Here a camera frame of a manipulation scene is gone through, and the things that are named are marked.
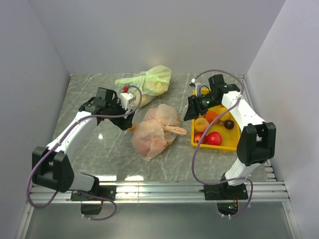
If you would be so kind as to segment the translucent orange plastic bag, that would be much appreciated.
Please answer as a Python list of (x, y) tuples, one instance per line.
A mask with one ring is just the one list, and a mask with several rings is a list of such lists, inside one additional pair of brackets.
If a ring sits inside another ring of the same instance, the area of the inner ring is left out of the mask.
[(178, 135), (186, 135), (187, 130), (180, 127), (176, 110), (166, 104), (151, 108), (141, 123), (133, 124), (132, 146), (137, 155), (146, 161), (161, 154)]

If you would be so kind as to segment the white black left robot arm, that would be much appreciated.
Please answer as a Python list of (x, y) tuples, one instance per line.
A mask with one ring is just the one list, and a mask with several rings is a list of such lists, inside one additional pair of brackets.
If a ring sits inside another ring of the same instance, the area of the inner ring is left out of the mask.
[(137, 96), (128, 87), (117, 94), (99, 87), (96, 96), (82, 104), (70, 125), (45, 147), (36, 147), (32, 153), (30, 179), (36, 185), (64, 193), (82, 191), (88, 200), (100, 196), (99, 180), (95, 176), (75, 173), (71, 159), (83, 140), (105, 119), (121, 130), (132, 127), (135, 111), (130, 104)]

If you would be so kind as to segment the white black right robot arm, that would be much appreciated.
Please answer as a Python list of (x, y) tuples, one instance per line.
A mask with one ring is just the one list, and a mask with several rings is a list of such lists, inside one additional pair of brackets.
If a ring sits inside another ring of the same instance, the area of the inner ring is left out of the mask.
[(210, 92), (206, 95), (201, 94), (197, 79), (191, 80), (195, 94), (188, 97), (184, 120), (194, 120), (207, 113), (209, 108), (222, 105), (238, 123), (241, 135), (236, 161), (219, 182), (204, 183), (205, 189), (217, 187), (223, 198), (230, 199), (240, 193), (244, 182), (257, 167), (274, 157), (276, 126), (273, 122), (265, 122), (246, 102), (243, 84), (226, 84), (223, 73), (219, 71), (208, 79)]

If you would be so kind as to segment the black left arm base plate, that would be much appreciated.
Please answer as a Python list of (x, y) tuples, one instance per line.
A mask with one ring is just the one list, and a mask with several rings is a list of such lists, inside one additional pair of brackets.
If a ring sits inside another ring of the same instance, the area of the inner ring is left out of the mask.
[(114, 200), (117, 187), (115, 185), (99, 185), (91, 191), (73, 191), (71, 193), (71, 201), (98, 201), (97, 197)]

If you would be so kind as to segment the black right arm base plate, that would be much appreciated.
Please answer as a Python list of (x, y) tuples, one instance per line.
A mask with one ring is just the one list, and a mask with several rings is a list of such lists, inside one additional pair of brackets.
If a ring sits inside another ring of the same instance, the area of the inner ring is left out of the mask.
[(230, 186), (228, 183), (218, 185), (204, 185), (201, 192), (204, 193), (205, 200), (247, 200), (248, 193), (245, 184)]

